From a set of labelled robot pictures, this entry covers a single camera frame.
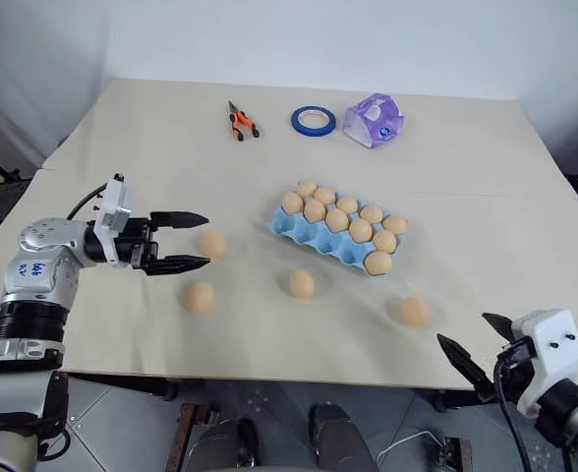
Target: egg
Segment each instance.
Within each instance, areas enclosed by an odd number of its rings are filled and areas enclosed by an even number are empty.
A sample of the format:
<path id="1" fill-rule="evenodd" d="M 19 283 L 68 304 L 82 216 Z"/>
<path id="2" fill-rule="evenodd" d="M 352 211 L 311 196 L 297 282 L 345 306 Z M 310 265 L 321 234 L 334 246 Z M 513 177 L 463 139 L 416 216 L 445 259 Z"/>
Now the egg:
<path id="1" fill-rule="evenodd" d="M 330 189 L 326 189 L 325 187 L 319 187 L 313 193 L 313 198 L 319 200 L 325 205 L 334 204 L 335 200 L 337 200 L 335 197 L 335 193 Z"/>
<path id="2" fill-rule="evenodd" d="M 369 253 L 364 260 L 364 267 L 370 275 L 383 275 L 391 270 L 391 256 L 383 251 Z"/>
<path id="3" fill-rule="evenodd" d="M 364 219 L 355 219 L 350 223 L 349 230 L 355 243 L 367 243 L 372 239 L 372 226 Z"/>
<path id="4" fill-rule="evenodd" d="M 304 180 L 298 184 L 296 194 L 305 199 L 306 197 L 312 197 L 317 188 L 318 184 L 313 180 Z"/>
<path id="5" fill-rule="evenodd" d="M 184 294 L 184 308 L 188 312 L 201 315 L 212 306 L 214 288 L 208 282 L 196 282 Z"/>
<path id="6" fill-rule="evenodd" d="M 316 291 L 316 282 L 306 270 L 294 270 L 289 276 L 289 292 L 296 298 L 311 298 Z"/>
<path id="7" fill-rule="evenodd" d="M 326 226 L 333 233 L 348 229 L 348 215 L 339 208 L 334 208 L 326 215 Z"/>
<path id="8" fill-rule="evenodd" d="M 226 255 L 226 239 L 217 231 L 208 231 L 200 239 L 200 252 L 207 258 L 221 259 Z"/>
<path id="9" fill-rule="evenodd" d="M 407 231 L 407 221 L 399 214 L 393 214 L 383 221 L 383 228 L 395 236 L 399 236 Z"/>
<path id="10" fill-rule="evenodd" d="M 424 298 L 409 297 L 400 304 L 399 321 L 408 326 L 426 326 L 431 321 L 431 309 Z"/>
<path id="11" fill-rule="evenodd" d="M 372 242 L 375 244 L 377 251 L 391 254 L 396 249 L 396 237 L 384 229 L 376 232 Z"/>
<path id="12" fill-rule="evenodd" d="M 326 216 L 326 208 L 319 200 L 310 200 L 305 205 L 305 218 L 309 223 L 322 221 Z"/>
<path id="13" fill-rule="evenodd" d="M 280 206 L 287 214 L 297 213 L 302 211 L 304 208 L 305 203 L 295 192 L 287 192 L 285 195 L 282 196 L 282 201 L 280 202 Z"/>
<path id="14" fill-rule="evenodd" d="M 356 213 L 359 209 L 359 204 L 352 197 L 342 197 L 337 201 L 337 207 L 346 213 Z"/>
<path id="15" fill-rule="evenodd" d="M 376 205 L 368 205 L 361 208 L 359 216 L 370 224 L 377 224 L 383 220 L 383 210 Z"/>

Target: orange-handled pliers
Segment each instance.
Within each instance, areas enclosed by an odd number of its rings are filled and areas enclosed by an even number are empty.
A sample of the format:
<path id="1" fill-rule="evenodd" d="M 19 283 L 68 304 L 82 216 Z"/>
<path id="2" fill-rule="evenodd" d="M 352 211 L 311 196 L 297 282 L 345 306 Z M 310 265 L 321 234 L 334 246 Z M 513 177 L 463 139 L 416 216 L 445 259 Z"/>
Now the orange-handled pliers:
<path id="1" fill-rule="evenodd" d="M 230 100 L 228 100 L 228 106 L 230 107 L 230 123 L 232 123 L 232 134 L 234 137 L 239 141 L 243 140 L 243 133 L 241 133 L 241 131 L 237 128 L 239 123 L 241 123 L 252 130 L 252 136 L 258 138 L 260 133 L 259 130 L 257 130 L 257 125 L 255 125 L 254 122 L 248 118 L 243 111 L 234 106 L 234 103 L 232 103 Z"/>

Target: blue painter's tape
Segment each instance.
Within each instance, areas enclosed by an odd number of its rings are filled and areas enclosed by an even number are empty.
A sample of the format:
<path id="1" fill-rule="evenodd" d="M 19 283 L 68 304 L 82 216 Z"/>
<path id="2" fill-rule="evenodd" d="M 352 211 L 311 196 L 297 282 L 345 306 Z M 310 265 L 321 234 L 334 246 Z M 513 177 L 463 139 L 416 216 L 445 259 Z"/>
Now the blue painter's tape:
<path id="1" fill-rule="evenodd" d="M 323 118 L 326 118 L 328 123 L 326 123 L 321 128 L 309 128 L 300 122 L 300 118 L 302 118 L 304 115 L 319 115 Z M 335 129 L 337 120 L 335 120 L 335 115 L 333 115 L 327 109 L 322 108 L 321 106 L 309 105 L 298 108 L 293 112 L 293 115 L 291 115 L 291 125 L 298 133 L 301 133 L 305 136 L 325 136 Z"/>

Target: tissue box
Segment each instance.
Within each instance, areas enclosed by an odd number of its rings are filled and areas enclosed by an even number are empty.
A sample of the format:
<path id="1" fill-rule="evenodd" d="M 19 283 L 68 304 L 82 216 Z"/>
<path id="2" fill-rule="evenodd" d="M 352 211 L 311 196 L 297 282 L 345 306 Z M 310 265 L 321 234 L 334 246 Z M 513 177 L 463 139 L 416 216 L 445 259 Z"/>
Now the tissue box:
<path id="1" fill-rule="evenodd" d="M 375 93 L 346 110 L 344 133 L 366 148 L 376 148 L 398 135 L 403 121 L 392 97 Z"/>

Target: egg carton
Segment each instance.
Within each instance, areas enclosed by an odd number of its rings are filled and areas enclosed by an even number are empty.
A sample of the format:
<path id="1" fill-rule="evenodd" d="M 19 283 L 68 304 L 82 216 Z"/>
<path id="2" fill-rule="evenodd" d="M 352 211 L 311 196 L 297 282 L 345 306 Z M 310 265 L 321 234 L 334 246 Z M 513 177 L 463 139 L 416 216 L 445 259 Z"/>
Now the egg carton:
<path id="1" fill-rule="evenodd" d="M 341 193 L 336 193 L 336 200 L 344 197 Z M 306 197 L 305 203 L 312 200 L 312 197 Z M 357 200 L 358 211 L 367 205 L 368 202 Z M 326 206 L 326 212 L 336 208 L 336 204 Z M 392 212 L 383 210 L 383 219 L 391 216 Z M 350 221 L 359 219 L 359 213 L 350 213 Z M 286 236 L 293 240 L 294 243 L 301 246 L 311 246 L 320 254 L 333 256 L 347 266 L 355 266 L 363 272 L 368 273 L 364 267 L 364 259 L 370 253 L 376 251 L 375 244 L 372 241 L 367 243 L 357 243 L 350 236 L 348 230 L 333 233 L 330 231 L 325 221 L 309 223 L 301 211 L 294 214 L 287 214 L 281 206 L 277 206 L 273 212 L 272 220 L 266 225 L 267 229 L 277 236 Z M 373 234 L 383 229 L 380 223 L 372 225 Z M 403 242 L 404 234 L 395 236 L 396 248 L 390 255 L 392 262 L 396 257 L 398 248 Z"/>

